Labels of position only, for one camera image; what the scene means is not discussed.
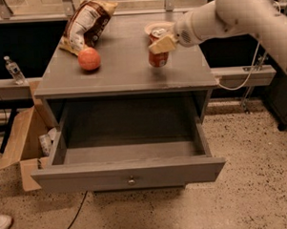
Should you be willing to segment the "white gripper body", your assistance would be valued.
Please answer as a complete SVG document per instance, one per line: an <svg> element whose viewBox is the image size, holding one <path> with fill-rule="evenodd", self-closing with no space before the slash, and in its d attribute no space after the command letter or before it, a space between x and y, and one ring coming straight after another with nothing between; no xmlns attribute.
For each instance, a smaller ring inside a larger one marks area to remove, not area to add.
<svg viewBox="0 0 287 229"><path fill-rule="evenodd" d="M193 12L184 13L174 23L174 36L177 42L183 47L197 46L202 39L195 33L195 14Z"/></svg>

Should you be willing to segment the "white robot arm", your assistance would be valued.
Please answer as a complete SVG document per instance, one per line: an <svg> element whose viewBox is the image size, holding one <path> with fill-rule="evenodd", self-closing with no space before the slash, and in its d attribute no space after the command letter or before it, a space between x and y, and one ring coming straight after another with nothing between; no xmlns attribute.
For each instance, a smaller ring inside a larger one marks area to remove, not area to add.
<svg viewBox="0 0 287 229"><path fill-rule="evenodd" d="M248 33L287 74L287 16L270 0L214 0L183 14L148 49L171 52L208 39Z"/></svg>

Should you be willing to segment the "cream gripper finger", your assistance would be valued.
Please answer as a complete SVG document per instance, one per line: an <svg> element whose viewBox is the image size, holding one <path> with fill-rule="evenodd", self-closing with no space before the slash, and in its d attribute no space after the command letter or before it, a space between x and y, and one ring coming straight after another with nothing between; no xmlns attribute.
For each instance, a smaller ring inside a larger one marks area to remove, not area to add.
<svg viewBox="0 0 287 229"><path fill-rule="evenodd" d="M155 40L148 49L152 54L172 52L176 49L177 39L173 35L165 35Z"/></svg>

